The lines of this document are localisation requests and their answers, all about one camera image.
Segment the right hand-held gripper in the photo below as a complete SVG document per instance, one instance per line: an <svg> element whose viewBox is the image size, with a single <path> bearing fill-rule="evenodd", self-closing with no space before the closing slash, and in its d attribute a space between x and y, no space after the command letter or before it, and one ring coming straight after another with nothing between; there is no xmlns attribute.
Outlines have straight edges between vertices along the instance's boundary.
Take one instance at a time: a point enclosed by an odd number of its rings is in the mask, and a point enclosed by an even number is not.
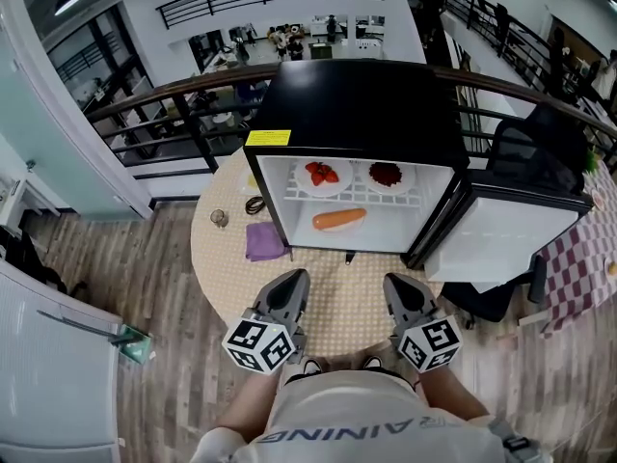
<svg viewBox="0 0 617 463"><path fill-rule="evenodd" d="M394 322L390 341L418 373L451 363L463 345L456 320L437 307L428 286L409 276L388 273L383 290Z"/></svg>

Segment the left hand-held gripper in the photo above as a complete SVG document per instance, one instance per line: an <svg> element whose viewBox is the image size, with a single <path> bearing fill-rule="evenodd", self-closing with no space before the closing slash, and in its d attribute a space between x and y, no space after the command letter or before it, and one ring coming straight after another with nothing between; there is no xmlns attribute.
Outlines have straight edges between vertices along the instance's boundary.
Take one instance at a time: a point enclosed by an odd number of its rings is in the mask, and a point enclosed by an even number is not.
<svg viewBox="0 0 617 463"><path fill-rule="evenodd" d="M272 374L303 357L307 336L300 319L309 299L306 269L291 270L264 286L254 304L228 327L222 346L240 368Z"/></svg>

